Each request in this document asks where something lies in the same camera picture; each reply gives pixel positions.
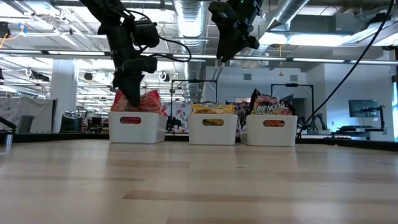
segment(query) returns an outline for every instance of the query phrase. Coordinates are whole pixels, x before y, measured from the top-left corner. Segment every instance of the white storage bin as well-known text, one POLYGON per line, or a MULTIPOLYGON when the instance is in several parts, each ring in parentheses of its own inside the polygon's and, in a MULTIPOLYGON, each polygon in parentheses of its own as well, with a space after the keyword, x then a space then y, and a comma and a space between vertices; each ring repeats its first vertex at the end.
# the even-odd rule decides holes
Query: white storage bin
POLYGON ((166 122, 167 118, 157 113, 109 112, 109 140, 118 143, 162 142, 166 122))
POLYGON ((294 146, 297 116, 249 115, 241 142, 250 146, 294 146), (265 126, 265 121, 281 121, 282 127, 265 126))
POLYGON ((233 145, 236 138, 235 114, 190 114, 188 116, 189 144, 233 145), (204 125, 206 119, 220 119, 222 126, 204 125))

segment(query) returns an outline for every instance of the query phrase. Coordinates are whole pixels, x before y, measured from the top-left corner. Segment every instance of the metal frame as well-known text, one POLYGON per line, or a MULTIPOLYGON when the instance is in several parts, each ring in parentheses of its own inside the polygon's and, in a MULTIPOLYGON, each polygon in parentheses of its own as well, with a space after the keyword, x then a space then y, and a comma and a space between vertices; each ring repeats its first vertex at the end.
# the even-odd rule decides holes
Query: metal frame
POLYGON ((173 84, 174 82, 188 82, 188 83, 206 83, 206 82, 212 82, 216 84, 216 103, 218 102, 218 82, 217 80, 197 80, 197 79, 189 79, 189 80, 172 80, 172 88, 171 88, 171 106, 170 106, 170 115, 173 118, 173 84))
POLYGON ((301 84, 297 84, 297 83, 286 83, 286 84, 271 84, 271 95, 274 94, 274 86, 286 86, 286 87, 294 87, 297 88, 299 86, 303 87, 305 91, 308 92, 308 90, 305 88, 306 86, 311 88, 311 93, 308 92, 311 95, 311 105, 312 105, 312 114, 314 114, 315 112, 315 105, 314 105, 314 98, 313 98, 313 85, 301 85, 301 84))

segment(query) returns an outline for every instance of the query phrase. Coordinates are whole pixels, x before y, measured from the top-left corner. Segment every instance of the ceiling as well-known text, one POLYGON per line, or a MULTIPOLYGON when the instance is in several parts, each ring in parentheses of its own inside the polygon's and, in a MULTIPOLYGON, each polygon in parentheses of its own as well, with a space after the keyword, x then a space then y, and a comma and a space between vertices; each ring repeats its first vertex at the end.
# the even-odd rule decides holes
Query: ceiling
MULTIPOLYGON (((300 12, 300 15, 320 15, 333 16, 336 13, 353 13, 366 12, 374 8, 383 7, 389 3, 390 0, 312 0, 300 12)), ((109 51, 109 46, 104 35, 96 35, 96 31, 100 26, 97 19, 91 15, 86 7, 83 7, 80 2, 69 1, 26 1, 27 4, 18 3, 12 0, 0 1, 0 21, 9 21, 9 28, 11 30, 11 37, 17 36, 21 31, 21 26, 25 28, 26 34, 20 35, 14 40, 4 42, 3 49, 37 49, 37 50, 82 50, 82 51, 109 51)), ((278 0, 265 0, 262 5, 263 13, 274 10, 277 7, 278 0)), ((137 1, 123 1, 126 7, 137 6, 137 1)), ((163 37, 178 38, 178 27, 175 12, 166 9, 142 9, 134 8, 139 12, 143 12, 149 16, 153 21, 158 23, 157 30, 163 37)), ((205 49, 203 54, 214 55, 218 46, 219 32, 217 26, 211 21, 211 14, 206 15, 206 34, 205 34, 205 49)), ((261 17, 257 17, 253 23, 254 30, 251 35, 259 37, 259 29, 257 29, 261 22, 261 17)), ((305 46, 305 45, 281 45, 280 48, 269 47, 267 52, 270 56, 289 56, 289 57, 326 57, 333 58, 333 51, 336 47, 320 47, 320 46, 305 46)), ((351 59, 349 53, 351 48, 345 47, 347 57, 351 59)), ((154 49, 148 49, 149 52, 169 52, 181 53, 181 48, 176 44, 165 44, 161 41, 154 49)), ((368 54, 368 58, 377 58, 380 50, 374 49, 374 53, 368 54)), ((26 75, 26 69, 38 71, 51 77, 52 75, 52 60, 51 58, 27 58, 27 57, 10 57, 7 55, 0 55, 0 67, 3 69, 3 75, 8 83, 43 83, 40 80, 33 80, 26 75)), ((80 68, 79 85, 110 85, 113 79, 114 65, 111 60, 102 59, 76 59, 76 63, 80 68), (88 81, 84 79, 86 72, 94 73, 94 80, 88 81)), ((279 66, 279 62, 270 62, 268 69, 273 69, 279 66)), ((288 68, 305 68, 309 65, 307 63, 293 63, 286 62, 284 67, 288 68)), ((183 65, 178 62, 159 62, 157 72, 154 74, 147 74, 143 80, 143 85, 148 86, 169 86, 170 83, 160 81, 159 73, 165 72, 171 78, 183 79, 183 65)), ((36 94, 45 97, 51 91, 49 86, 2 86, 4 91, 11 90, 10 88, 19 91, 36 94)), ((79 88, 79 94, 87 95, 111 95, 109 87, 104 88, 79 88)), ((169 90, 161 90, 164 96, 169 94, 169 90)), ((100 97, 91 96, 87 100, 95 104, 100 97)), ((78 103, 82 106, 89 106, 89 103, 78 103)))

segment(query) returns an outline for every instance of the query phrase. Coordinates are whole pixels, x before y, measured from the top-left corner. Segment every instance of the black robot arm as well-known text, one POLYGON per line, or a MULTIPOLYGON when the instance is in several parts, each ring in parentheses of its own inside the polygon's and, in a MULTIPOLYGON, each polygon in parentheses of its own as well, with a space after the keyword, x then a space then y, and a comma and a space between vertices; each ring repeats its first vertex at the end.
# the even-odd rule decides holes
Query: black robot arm
POLYGON ((156 47, 159 35, 149 18, 135 21, 120 0, 80 0, 101 23, 98 34, 105 34, 115 66, 113 86, 118 87, 133 106, 139 105, 142 72, 157 70, 155 57, 142 56, 144 48, 156 47))

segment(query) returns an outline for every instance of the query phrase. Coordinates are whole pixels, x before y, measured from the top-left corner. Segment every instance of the wall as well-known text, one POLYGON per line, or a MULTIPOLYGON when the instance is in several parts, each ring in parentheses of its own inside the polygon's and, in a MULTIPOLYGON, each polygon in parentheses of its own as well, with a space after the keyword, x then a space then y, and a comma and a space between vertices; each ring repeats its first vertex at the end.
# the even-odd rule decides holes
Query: wall
MULTIPOLYGON (((388 53, 379 60, 388 60, 388 53)), ((333 91, 352 65, 319 65, 307 72, 307 82, 315 85, 315 106, 333 91)), ((384 119, 387 134, 371 133, 372 140, 393 141, 394 131, 392 122, 392 82, 391 68, 388 66, 360 65, 356 67, 350 77, 322 108, 324 119, 330 129, 336 131, 344 125, 371 125, 380 127, 380 121, 373 118, 350 118, 348 100, 377 100, 384 105, 384 119)))
MULTIPOLYGON (((213 79, 214 67, 206 68, 206 79, 213 79)), ((225 101, 235 102, 236 98, 250 98, 253 90, 257 88, 261 93, 270 94, 271 84, 286 84, 291 83, 290 75, 298 75, 298 82, 305 84, 305 73, 302 73, 299 68, 284 68, 284 76, 279 76, 280 70, 274 69, 272 71, 266 68, 251 68, 242 69, 234 67, 225 67, 218 79, 218 99, 220 103, 225 101), (252 74, 252 80, 243 80, 245 73, 252 74)), ((214 101, 215 91, 207 83, 203 89, 202 101, 214 101)), ((296 98, 306 98, 308 93, 302 88, 287 88, 282 86, 276 92, 276 96, 283 98, 287 95, 294 94, 296 98)))

